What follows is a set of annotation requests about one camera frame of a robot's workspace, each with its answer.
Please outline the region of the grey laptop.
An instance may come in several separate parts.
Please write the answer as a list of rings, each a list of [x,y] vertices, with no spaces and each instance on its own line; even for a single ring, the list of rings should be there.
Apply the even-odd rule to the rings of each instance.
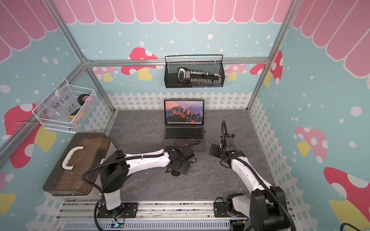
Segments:
[[[205,101],[201,99],[164,100],[165,129],[162,143],[167,146],[191,143],[193,151],[205,151],[204,109]]]

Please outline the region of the black wireless mouse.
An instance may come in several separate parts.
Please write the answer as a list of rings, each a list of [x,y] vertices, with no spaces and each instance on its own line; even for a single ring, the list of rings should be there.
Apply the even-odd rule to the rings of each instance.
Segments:
[[[180,175],[181,175],[181,173],[180,173],[180,172],[178,172],[178,171],[172,170],[172,171],[171,171],[171,175],[172,175],[172,176],[175,176],[175,177],[178,177],[178,176],[180,176]]]

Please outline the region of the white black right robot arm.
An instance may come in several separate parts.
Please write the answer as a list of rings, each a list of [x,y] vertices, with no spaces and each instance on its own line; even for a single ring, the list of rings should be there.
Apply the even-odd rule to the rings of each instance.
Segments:
[[[237,149],[235,134],[227,131],[225,120],[222,121],[221,133],[220,144],[211,145],[210,155],[219,158],[221,166],[237,173],[250,192],[250,198],[241,194],[231,196],[231,212],[242,213],[249,218],[251,224],[248,231],[296,231],[284,191],[269,184],[251,166],[246,155]]]

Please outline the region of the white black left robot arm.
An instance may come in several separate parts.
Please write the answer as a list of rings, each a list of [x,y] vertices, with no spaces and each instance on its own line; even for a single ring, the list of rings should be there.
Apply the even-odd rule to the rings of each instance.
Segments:
[[[194,140],[183,146],[166,145],[156,152],[135,155],[126,155],[122,150],[117,150],[105,162],[84,172],[81,180],[96,188],[101,195],[93,212],[96,228],[99,231],[103,230],[98,223],[97,215],[104,210],[119,223],[117,217],[125,212],[120,189],[131,175],[156,167],[165,167],[165,172],[175,177],[187,175],[191,164],[197,162],[191,147],[200,143],[201,140]]]

